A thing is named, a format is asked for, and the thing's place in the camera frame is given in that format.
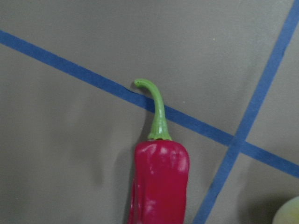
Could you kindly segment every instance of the blue tape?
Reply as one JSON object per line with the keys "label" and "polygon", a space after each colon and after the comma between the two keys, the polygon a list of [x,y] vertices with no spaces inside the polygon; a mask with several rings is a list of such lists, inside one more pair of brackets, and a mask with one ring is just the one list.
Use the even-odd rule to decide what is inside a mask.
{"label": "blue tape", "polygon": [[[228,151],[213,179],[213,182],[208,190],[207,195],[205,196],[199,211],[193,221],[193,224],[204,224],[207,221],[207,218],[215,204],[218,194],[221,192],[224,183],[229,176],[229,173],[232,170],[232,167],[241,151],[245,145],[245,140],[251,130],[251,127],[257,117],[257,114],[263,104],[263,101],[267,95],[267,92],[271,86],[271,83],[277,73],[277,70],[280,66],[280,63],[284,57],[286,47],[292,39],[292,35],[296,29],[299,20],[299,0],[295,0],[290,12],[284,22],[282,30],[279,34],[277,42],[273,48],[273,51],[270,55],[270,58],[266,64],[266,67],[263,71],[263,74],[257,84],[257,87],[254,91],[254,94],[250,100],[250,103],[245,111],[245,114],[241,120],[241,123],[236,131],[232,143],[228,148]],[[276,162],[270,162],[266,158],[262,158],[263,154],[250,154],[255,156],[257,159],[265,160],[268,164],[274,165],[277,168],[286,168],[282,167],[281,164]]]}
{"label": "blue tape", "polygon": [[293,177],[299,178],[299,165],[295,163],[292,163],[247,142],[243,145],[241,152]]}
{"label": "blue tape", "polygon": [[[154,112],[154,103],[151,98],[147,98],[143,95],[134,93],[110,79],[107,79],[99,74],[96,74],[88,69],[85,69],[73,62],[61,58],[2,30],[0,30],[0,43],[32,58],[35,58],[36,60],[54,67],[62,72],[65,72],[73,77],[76,77],[84,82],[87,82],[99,89],[107,91],[143,109]],[[190,117],[182,112],[179,112],[171,107],[165,106],[165,113],[167,119],[185,128],[193,130],[201,135],[204,135],[210,139],[213,139],[214,141],[219,142],[223,145],[228,146],[233,138],[232,135],[213,126],[210,126],[202,121],[199,121],[193,117]]]}

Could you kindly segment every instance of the pepper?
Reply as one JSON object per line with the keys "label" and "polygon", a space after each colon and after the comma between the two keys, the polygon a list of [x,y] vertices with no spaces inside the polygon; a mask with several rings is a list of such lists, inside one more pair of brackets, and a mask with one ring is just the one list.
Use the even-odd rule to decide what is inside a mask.
{"label": "pepper", "polygon": [[172,141],[158,88],[137,79],[137,87],[153,96],[155,115],[148,140],[135,148],[135,174],[127,224],[182,224],[190,160],[186,149]]}

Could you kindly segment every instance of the pepper stem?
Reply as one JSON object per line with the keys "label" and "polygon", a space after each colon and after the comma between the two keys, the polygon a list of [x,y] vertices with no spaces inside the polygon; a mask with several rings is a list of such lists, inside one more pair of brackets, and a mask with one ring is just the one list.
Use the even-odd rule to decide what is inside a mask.
{"label": "pepper stem", "polygon": [[171,137],[168,133],[167,122],[165,118],[164,103],[160,94],[159,89],[151,81],[147,79],[136,79],[134,84],[138,87],[144,87],[148,89],[153,96],[155,103],[155,116],[151,126],[148,139],[163,139],[171,140]]}

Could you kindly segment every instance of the chili pepper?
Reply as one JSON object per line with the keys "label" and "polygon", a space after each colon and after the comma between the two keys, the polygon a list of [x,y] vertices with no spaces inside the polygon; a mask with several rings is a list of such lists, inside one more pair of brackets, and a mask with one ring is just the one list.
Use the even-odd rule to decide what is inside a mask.
{"label": "chili pepper", "polygon": [[158,88],[149,80],[135,80],[147,88],[155,103],[148,140],[135,148],[128,224],[182,224],[186,207],[189,155],[168,134],[164,104]]}

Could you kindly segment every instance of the tape line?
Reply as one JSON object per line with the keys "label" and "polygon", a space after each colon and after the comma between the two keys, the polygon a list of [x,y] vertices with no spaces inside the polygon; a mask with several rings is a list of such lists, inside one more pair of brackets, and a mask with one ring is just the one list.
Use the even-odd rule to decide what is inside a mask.
{"label": "tape line", "polygon": [[228,151],[224,159],[222,160],[222,163],[213,179],[208,193],[206,194],[199,208],[193,224],[204,224],[207,221],[208,216],[210,215],[211,210],[216,202],[216,198],[221,192],[239,153],[245,145],[245,140],[263,104],[271,83],[277,73],[280,63],[284,57],[286,47],[290,43],[292,35],[298,24],[298,20],[299,0],[295,0],[284,22],[278,39],[274,45],[273,51],[257,84],[254,94],[249,102],[245,114],[239,124],[236,134],[232,139],[231,145],[229,146]]}

